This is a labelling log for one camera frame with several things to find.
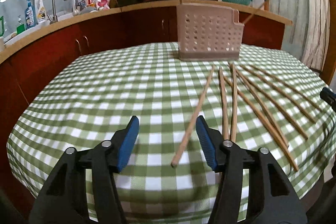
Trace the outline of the red kitchen cabinets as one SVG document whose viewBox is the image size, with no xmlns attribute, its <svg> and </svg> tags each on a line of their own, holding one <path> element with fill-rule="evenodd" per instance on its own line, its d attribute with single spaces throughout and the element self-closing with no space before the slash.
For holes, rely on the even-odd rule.
<svg viewBox="0 0 336 224">
<path fill-rule="evenodd" d="M 177 40 L 177 9 L 93 12 L 46 26 L 1 53 L 1 137 L 39 92 L 82 55 Z"/>
</svg>

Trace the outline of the green checkered tablecloth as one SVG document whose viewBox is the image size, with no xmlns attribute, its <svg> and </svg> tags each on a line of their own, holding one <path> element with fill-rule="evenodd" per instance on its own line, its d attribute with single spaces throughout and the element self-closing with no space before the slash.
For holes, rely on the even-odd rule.
<svg viewBox="0 0 336 224">
<path fill-rule="evenodd" d="M 197 106 L 212 66 L 231 72 L 225 61 L 183 62 L 177 43 L 151 43 L 79 57 L 33 100 L 7 141 L 13 175 L 37 196 L 68 147 L 90 149 L 124 128 L 132 116 L 139 134 L 127 166 L 116 175 L 118 195 L 131 223 L 206 223 L 220 177 L 207 165 L 199 139 L 191 136 L 176 168 L 170 163 Z M 237 144 L 265 147 L 302 197 L 335 155 L 335 112 L 320 98 L 325 86 L 295 57 L 279 50 L 243 45 L 235 63 L 241 73 L 276 100 L 309 136 L 305 140 L 281 112 L 262 100 L 289 142 L 295 172 L 248 104 L 238 99 Z M 312 123 L 274 88 L 244 70 L 252 69 L 285 90 L 314 118 Z M 271 74 L 315 102 L 315 109 Z"/>
</svg>

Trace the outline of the frosted glass sliding door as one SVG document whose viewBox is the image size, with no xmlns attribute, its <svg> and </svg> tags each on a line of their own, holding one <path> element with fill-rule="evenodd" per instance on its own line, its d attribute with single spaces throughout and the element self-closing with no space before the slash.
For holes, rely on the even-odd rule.
<svg viewBox="0 0 336 224">
<path fill-rule="evenodd" d="M 270 0 L 269 10 L 292 24 L 285 27 L 282 50 L 322 71 L 330 37 L 330 0 Z"/>
</svg>

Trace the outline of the pink perforated utensil basket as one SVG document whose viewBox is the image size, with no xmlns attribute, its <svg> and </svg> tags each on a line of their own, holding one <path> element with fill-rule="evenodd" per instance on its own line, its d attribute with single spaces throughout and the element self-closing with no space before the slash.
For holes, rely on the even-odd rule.
<svg viewBox="0 0 336 224">
<path fill-rule="evenodd" d="M 243 31 L 237 9 L 201 3 L 177 6 L 180 60 L 237 60 Z"/>
</svg>

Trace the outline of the white spray cleaner bottle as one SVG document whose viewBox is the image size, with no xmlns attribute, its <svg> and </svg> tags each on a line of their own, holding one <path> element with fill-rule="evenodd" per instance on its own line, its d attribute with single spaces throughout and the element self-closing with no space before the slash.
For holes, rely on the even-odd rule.
<svg viewBox="0 0 336 224">
<path fill-rule="evenodd" d="M 37 21 L 42 24 L 47 20 L 47 12 L 43 0 L 38 0 L 37 8 Z"/>
</svg>

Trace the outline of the small green bottle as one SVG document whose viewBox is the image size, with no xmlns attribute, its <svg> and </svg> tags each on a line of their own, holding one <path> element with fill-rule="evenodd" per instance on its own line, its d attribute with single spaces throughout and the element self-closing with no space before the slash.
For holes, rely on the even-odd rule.
<svg viewBox="0 0 336 224">
<path fill-rule="evenodd" d="M 23 23 L 21 16 L 18 16 L 18 25 L 17 25 L 17 35 L 21 34 L 22 32 L 24 32 L 25 29 L 25 24 Z"/>
</svg>

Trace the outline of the blue dish soap bottle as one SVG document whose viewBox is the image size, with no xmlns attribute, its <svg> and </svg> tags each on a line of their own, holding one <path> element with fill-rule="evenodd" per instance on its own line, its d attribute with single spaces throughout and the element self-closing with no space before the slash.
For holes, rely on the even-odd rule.
<svg viewBox="0 0 336 224">
<path fill-rule="evenodd" d="M 27 0 L 27 9 L 25 10 L 25 20 L 27 29 L 33 28 L 37 24 L 35 18 L 35 9 L 30 0 Z"/>
</svg>

